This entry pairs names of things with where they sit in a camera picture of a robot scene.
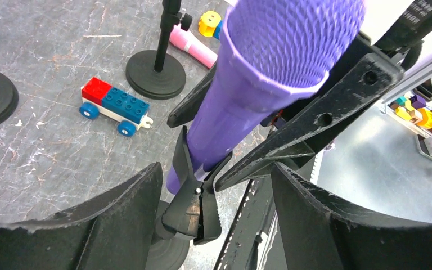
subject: blue wheel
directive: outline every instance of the blue wheel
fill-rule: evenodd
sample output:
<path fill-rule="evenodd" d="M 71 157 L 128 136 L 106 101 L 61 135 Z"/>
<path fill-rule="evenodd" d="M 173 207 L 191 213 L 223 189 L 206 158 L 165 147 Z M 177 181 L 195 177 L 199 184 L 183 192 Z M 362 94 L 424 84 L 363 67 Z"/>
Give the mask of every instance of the blue wheel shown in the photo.
<path fill-rule="evenodd" d="M 137 131 L 137 127 L 129 121 L 123 120 L 117 127 L 118 132 L 126 137 L 131 137 Z"/>
<path fill-rule="evenodd" d="M 84 104 L 82 104 L 79 111 L 80 114 L 82 114 L 85 118 L 88 118 L 90 120 L 97 118 L 97 116 L 100 114 L 97 106 L 89 102 L 85 102 Z"/>

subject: lego duplo block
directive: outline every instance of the lego duplo block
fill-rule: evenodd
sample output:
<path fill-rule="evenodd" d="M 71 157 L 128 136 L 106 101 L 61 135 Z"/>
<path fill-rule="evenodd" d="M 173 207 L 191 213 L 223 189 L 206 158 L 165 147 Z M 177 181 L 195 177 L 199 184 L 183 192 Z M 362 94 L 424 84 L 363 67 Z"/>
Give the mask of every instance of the lego duplo block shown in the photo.
<path fill-rule="evenodd" d="M 402 119 L 406 120 L 406 121 L 410 121 L 411 120 L 411 116 L 410 114 L 407 112 L 407 109 L 403 108 L 403 107 L 398 107 L 395 109 L 395 113 L 400 116 Z"/>
<path fill-rule="evenodd" d="M 201 16 L 200 22 L 198 23 L 198 30 L 201 35 L 210 38 L 214 35 L 214 31 L 220 22 L 220 14 L 214 11 L 208 11 Z"/>
<path fill-rule="evenodd" d="M 405 101 L 407 101 L 406 97 L 399 97 L 395 100 L 395 102 L 400 104 L 400 106 L 403 106 L 405 104 Z"/>
<path fill-rule="evenodd" d="M 140 124 L 142 117 L 148 112 L 150 105 L 136 97 L 131 97 L 125 101 L 125 114 L 123 115 L 130 121 Z"/>
<path fill-rule="evenodd" d="M 410 122 L 413 123 L 413 124 L 416 124 L 416 123 L 422 121 L 422 119 L 423 119 L 423 116 L 421 115 L 421 112 L 419 112 L 417 110 L 409 111 L 408 114 L 411 117 Z"/>
<path fill-rule="evenodd" d="M 82 97 L 93 103 L 102 106 L 102 100 L 107 95 L 112 86 L 101 79 L 93 77 L 82 88 Z"/>
<path fill-rule="evenodd" d="M 410 98 L 411 106 L 415 109 L 421 109 L 426 107 L 426 100 L 421 97 L 419 94 L 416 94 Z"/>
<path fill-rule="evenodd" d="M 142 100 L 113 87 L 103 98 L 102 105 L 128 120 L 140 124 L 150 105 Z"/>
<path fill-rule="evenodd" d="M 426 108 L 418 109 L 418 111 L 421 112 L 423 119 L 422 121 L 418 122 L 417 125 L 426 129 L 432 128 L 432 112 Z"/>
<path fill-rule="evenodd" d="M 407 111 L 414 111 L 415 110 L 415 108 L 413 108 L 413 106 L 411 106 L 410 100 L 405 101 L 405 104 L 403 104 L 403 107 L 405 107 L 405 109 L 407 109 Z"/>
<path fill-rule="evenodd" d="M 220 21 L 216 29 L 214 29 L 213 37 L 219 40 L 219 33 L 221 32 L 221 28 L 223 27 L 223 21 Z"/>
<path fill-rule="evenodd" d="M 390 108 L 392 110 L 396 110 L 398 107 L 400 107 L 400 104 L 396 103 L 396 102 L 392 102 L 390 103 Z"/>

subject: microphone grille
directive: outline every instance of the microphone grille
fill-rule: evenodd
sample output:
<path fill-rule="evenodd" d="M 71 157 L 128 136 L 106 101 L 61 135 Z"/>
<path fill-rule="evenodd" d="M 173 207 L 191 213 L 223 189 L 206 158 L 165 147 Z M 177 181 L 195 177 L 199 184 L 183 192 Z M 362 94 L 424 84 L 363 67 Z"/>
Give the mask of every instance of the microphone grille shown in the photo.
<path fill-rule="evenodd" d="M 357 35 L 363 0 L 239 0 L 227 17 L 242 57 L 289 87 L 318 84 Z"/>

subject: red lego block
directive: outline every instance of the red lego block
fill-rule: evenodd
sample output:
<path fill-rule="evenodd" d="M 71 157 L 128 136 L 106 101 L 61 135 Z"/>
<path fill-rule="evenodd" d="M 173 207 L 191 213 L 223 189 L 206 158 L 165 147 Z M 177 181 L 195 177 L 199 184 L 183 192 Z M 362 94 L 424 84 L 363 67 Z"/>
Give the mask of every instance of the red lego block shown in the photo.
<path fill-rule="evenodd" d="M 102 106 L 102 100 L 112 86 L 101 79 L 93 77 L 82 89 L 82 97 Z"/>

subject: yellow toy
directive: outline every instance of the yellow toy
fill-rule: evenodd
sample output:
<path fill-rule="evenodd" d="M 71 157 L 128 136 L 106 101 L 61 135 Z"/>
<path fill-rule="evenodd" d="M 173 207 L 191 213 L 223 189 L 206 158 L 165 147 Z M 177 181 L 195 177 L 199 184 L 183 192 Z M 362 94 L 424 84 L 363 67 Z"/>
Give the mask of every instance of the yellow toy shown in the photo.
<path fill-rule="evenodd" d="M 411 116 L 410 114 L 407 112 L 407 109 L 403 108 L 403 107 L 398 107 L 395 109 L 395 113 L 400 116 L 402 119 L 406 120 L 406 121 L 410 121 L 411 120 Z"/>
<path fill-rule="evenodd" d="M 420 108 L 418 111 L 421 112 L 423 120 L 418 122 L 417 125 L 426 129 L 432 128 L 432 112 L 425 108 Z"/>
<path fill-rule="evenodd" d="M 201 35 L 210 38 L 214 35 L 216 27 L 221 22 L 221 15 L 214 11 L 208 11 L 201 16 L 199 25 L 199 32 Z"/>
<path fill-rule="evenodd" d="M 415 110 L 415 108 L 413 108 L 413 106 L 411 106 L 411 100 L 405 101 L 405 104 L 403 104 L 403 107 L 405 107 L 405 109 L 407 109 L 407 111 L 414 111 Z"/>

